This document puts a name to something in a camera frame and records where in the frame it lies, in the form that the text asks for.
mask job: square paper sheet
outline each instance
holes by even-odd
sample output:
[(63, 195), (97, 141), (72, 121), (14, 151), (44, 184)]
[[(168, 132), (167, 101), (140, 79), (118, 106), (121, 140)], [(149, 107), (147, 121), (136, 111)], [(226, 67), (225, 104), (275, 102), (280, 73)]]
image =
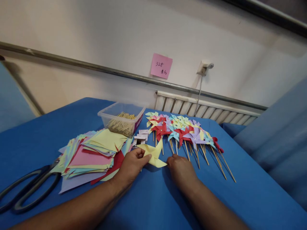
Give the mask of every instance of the square paper sheet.
[(173, 59), (154, 53), (150, 74), (167, 79), (172, 63)]

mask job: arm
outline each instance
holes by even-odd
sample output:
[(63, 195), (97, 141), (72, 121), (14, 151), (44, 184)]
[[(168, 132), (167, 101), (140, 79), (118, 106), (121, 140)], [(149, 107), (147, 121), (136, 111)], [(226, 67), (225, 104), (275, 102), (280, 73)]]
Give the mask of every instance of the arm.
[(150, 160), (151, 154), (142, 158), (143, 155), (144, 150), (140, 148), (127, 153), (120, 170), (112, 179), (12, 229), (95, 228), (131, 187), (143, 166)]
[(173, 181), (190, 202), (205, 229), (248, 229), (198, 178), (191, 162), (173, 155), (167, 159)]

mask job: pink paper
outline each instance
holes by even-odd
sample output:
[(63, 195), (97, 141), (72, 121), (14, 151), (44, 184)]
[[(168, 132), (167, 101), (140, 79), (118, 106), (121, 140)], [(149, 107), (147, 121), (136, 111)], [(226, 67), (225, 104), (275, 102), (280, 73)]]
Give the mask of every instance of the pink paper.
[(112, 162), (111, 158), (103, 155), (95, 155), (83, 152), (84, 146), (81, 146), (76, 152), (75, 157), (69, 165), (108, 165)]
[(150, 74), (167, 79), (172, 63), (173, 59), (154, 53)]

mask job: metal handrail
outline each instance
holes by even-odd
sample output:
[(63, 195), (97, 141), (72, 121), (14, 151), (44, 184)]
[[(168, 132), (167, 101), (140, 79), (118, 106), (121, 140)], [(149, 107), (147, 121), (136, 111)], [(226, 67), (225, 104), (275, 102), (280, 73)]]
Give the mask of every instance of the metal handrail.
[[(181, 86), (181, 85), (177, 85), (177, 84), (174, 84), (174, 83), (161, 81), (161, 80), (158, 80), (158, 79), (155, 79), (155, 78), (149, 78), (149, 77), (137, 75), (137, 74), (134, 74), (134, 73), (116, 70), (116, 69), (108, 68), (108, 67), (105, 67), (105, 66), (96, 65), (96, 64), (93, 64), (93, 63), (84, 62), (84, 61), (80, 61), (80, 60), (76, 60), (76, 59), (72, 59), (72, 58), (68, 58), (68, 57), (63, 57), (63, 56), (59, 56), (59, 55), (55, 55), (55, 54), (51, 54), (51, 53), (46, 53), (46, 52), (42, 52), (42, 51), (39, 51), (39, 50), (33, 50), (33, 49), (26, 48), (26, 47), (5, 43), (5, 42), (0, 42), (0, 49), (8, 50), (8, 51), (16, 52), (16, 53), (21, 53), (21, 54), (29, 55), (29, 56), (32, 56), (32, 57), (51, 60), (51, 61), (55, 61), (55, 62), (59, 62), (59, 63), (63, 63), (63, 64), (68, 64), (68, 65), (72, 65), (72, 66), (77, 66), (77, 67), (81, 67), (81, 68), (85, 68), (85, 69), (95, 70), (95, 71), (98, 71), (98, 72), (108, 73), (108, 74), (112, 74), (112, 75), (116, 75), (116, 76), (120, 76), (120, 77), (125, 77), (125, 78), (129, 78), (129, 79), (137, 80), (137, 81), (142, 81), (142, 82), (145, 82), (145, 83), (163, 86), (163, 87), (166, 87), (166, 88), (176, 89), (176, 90), (187, 92), (187, 93), (199, 94), (199, 90), (194, 89), (194, 88)], [(259, 110), (266, 110), (267, 109), (267, 107), (262, 106), (262, 105), (257, 105), (257, 104), (233, 99), (233, 98), (230, 98), (230, 97), (221, 96), (221, 95), (218, 95), (218, 94), (209, 93), (209, 92), (206, 92), (206, 91), (201, 91), (201, 95), (206, 96), (206, 97), (210, 97), (210, 98), (213, 98), (213, 99), (225, 101), (225, 102), (234, 103), (234, 104), (237, 104), (237, 105), (247, 106), (247, 107), (254, 108), (254, 109), (259, 109)]]

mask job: forearm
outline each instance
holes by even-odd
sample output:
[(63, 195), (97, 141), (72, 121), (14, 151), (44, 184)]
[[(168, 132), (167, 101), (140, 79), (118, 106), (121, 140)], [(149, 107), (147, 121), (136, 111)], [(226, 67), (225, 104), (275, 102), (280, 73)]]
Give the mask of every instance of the forearm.
[(12, 229), (93, 229), (105, 218), (126, 190), (127, 186), (109, 180)]
[(248, 229), (201, 181), (183, 191), (202, 226), (206, 229)]

